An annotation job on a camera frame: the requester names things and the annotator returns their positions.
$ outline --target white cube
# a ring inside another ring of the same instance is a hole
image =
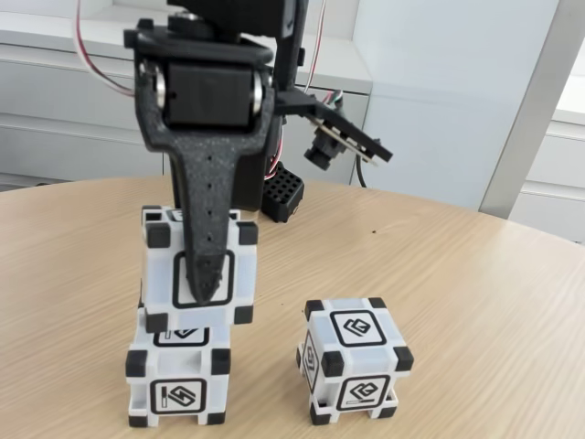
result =
[[[342,412],[388,418],[398,406],[394,384],[414,358],[380,298],[311,300],[297,366],[311,392],[313,424],[336,423]]]
[[[256,287],[258,226],[229,214],[227,255],[218,290],[201,305],[186,279],[183,213],[143,207],[144,261],[141,297],[149,333],[251,323]]]
[[[193,415],[199,424],[223,423],[228,398],[229,327],[148,334],[138,309],[126,357],[129,424],[155,427],[159,416]]]

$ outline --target stacked cubes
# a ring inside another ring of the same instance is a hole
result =
[[[129,424],[194,415],[224,423],[230,370],[229,327],[251,323],[256,283],[255,223],[229,214],[228,251],[212,300],[198,304],[186,280],[183,216],[144,206],[144,263],[134,342],[126,358]]]

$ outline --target round table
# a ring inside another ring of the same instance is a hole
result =
[[[124,361],[141,206],[167,178],[0,194],[4,438],[582,438],[585,249],[512,222],[308,184],[288,224],[260,216],[254,323],[232,333],[227,422],[127,425]],[[295,364],[308,299],[383,297],[415,357],[391,419],[310,424]]]

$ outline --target white wall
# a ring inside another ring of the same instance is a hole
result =
[[[114,0],[116,5],[167,10],[166,0]],[[359,0],[328,0],[325,11],[324,35],[351,39],[354,33]],[[315,34],[321,11],[321,0],[309,0],[305,32]]]
[[[585,76],[585,42],[583,42],[583,45],[581,46],[581,50],[577,56],[571,75]]]
[[[81,15],[90,16],[111,5],[112,0],[82,0]],[[75,13],[75,0],[0,0],[0,12],[70,18]]]
[[[361,0],[365,130],[396,155],[371,187],[478,209],[558,0]]]

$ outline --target black 3d printed part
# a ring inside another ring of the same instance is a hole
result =
[[[262,212],[274,222],[288,222],[303,199],[304,183],[282,163],[276,175],[264,183]]]

